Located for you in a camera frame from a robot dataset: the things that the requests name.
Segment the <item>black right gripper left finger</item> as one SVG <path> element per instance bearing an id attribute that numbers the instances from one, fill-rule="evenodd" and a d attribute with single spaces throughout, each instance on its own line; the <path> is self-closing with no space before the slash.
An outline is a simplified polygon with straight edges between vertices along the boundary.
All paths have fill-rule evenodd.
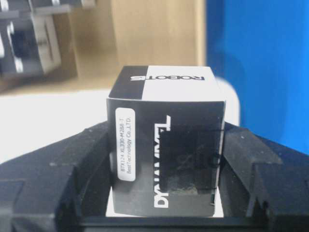
<path id="1" fill-rule="evenodd" d="M 3 232 L 68 232 L 104 216 L 111 187 L 107 122 L 0 166 Z"/>

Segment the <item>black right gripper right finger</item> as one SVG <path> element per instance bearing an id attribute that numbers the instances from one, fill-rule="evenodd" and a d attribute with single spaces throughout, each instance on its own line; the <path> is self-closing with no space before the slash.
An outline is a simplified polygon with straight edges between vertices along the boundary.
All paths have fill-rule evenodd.
<path id="1" fill-rule="evenodd" d="M 271 232 L 309 229 L 309 157 L 225 124 L 219 192 L 226 217 L 264 221 Z"/>

